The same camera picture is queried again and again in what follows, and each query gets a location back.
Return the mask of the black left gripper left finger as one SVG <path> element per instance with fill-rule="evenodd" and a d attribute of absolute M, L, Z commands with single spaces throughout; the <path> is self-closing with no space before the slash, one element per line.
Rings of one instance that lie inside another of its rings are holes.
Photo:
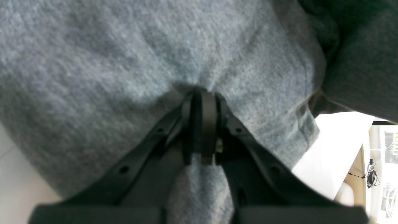
<path fill-rule="evenodd" d="M 165 224 L 171 188 L 197 147 L 201 101 L 200 92 L 189 92 L 100 180 L 61 203 L 36 207 L 28 223 Z"/>

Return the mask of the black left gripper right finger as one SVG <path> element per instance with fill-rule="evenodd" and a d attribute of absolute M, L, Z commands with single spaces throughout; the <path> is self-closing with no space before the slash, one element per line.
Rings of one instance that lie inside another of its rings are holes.
<path fill-rule="evenodd" d="M 222 166 L 233 199 L 231 224 L 369 224 L 361 207 L 323 197 L 264 149 L 221 95 L 201 93 L 202 163 Z"/>

